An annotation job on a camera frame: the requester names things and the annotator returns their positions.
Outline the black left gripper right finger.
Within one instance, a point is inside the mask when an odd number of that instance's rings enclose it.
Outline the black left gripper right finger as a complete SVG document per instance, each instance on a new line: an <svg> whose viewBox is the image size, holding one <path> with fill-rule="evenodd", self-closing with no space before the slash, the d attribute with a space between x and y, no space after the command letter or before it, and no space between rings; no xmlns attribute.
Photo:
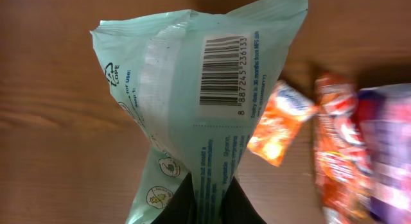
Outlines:
<svg viewBox="0 0 411 224"><path fill-rule="evenodd" d="M220 219L222 224L266 224L233 177L223 198Z"/></svg>

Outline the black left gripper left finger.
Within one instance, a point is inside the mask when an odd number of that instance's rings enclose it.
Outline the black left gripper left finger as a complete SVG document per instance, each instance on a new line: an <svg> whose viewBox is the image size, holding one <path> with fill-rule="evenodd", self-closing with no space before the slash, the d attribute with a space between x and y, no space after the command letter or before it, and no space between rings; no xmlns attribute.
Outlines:
<svg viewBox="0 0 411 224"><path fill-rule="evenodd" d="M195 224L197 208L191 173L188 173L165 209L152 224Z"/></svg>

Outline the orange tissue packet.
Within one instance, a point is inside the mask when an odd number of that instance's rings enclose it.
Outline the orange tissue packet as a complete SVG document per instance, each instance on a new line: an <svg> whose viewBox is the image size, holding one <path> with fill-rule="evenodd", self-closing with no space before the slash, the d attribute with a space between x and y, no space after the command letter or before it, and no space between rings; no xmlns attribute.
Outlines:
<svg viewBox="0 0 411 224"><path fill-rule="evenodd" d="M306 96L279 80L247 148L273 166L280 166L302 124L318 112Z"/></svg>

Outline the orange red snack bar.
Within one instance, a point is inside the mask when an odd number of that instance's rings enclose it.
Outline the orange red snack bar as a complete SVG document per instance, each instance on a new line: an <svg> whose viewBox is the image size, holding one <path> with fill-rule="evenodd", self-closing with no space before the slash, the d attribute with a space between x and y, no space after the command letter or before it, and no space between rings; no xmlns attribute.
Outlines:
<svg viewBox="0 0 411 224"><path fill-rule="evenodd" d="M315 183L327 223L368 222L371 163L352 120L358 100L353 84L338 74L315 80Z"/></svg>

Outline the mint green wipes packet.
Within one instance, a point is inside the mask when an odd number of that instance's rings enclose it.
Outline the mint green wipes packet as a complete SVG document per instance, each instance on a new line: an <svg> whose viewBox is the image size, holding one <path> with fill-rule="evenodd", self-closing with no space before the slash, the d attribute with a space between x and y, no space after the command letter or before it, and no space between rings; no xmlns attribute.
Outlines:
<svg viewBox="0 0 411 224"><path fill-rule="evenodd" d="M150 141L128 223L153 223L191 175L195 223L219 223L308 0L226 14L180 10L101 21L93 48L110 93Z"/></svg>

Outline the purple pink floral packet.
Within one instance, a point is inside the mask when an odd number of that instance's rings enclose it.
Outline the purple pink floral packet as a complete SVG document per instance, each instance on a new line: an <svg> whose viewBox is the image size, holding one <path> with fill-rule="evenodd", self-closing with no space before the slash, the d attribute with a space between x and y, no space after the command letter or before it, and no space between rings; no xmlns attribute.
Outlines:
<svg viewBox="0 0 411 224"><path fill-rule="evenodd" d="M410 223L410 84L361 89L356 122L371 160L371 213Z"/></svg>

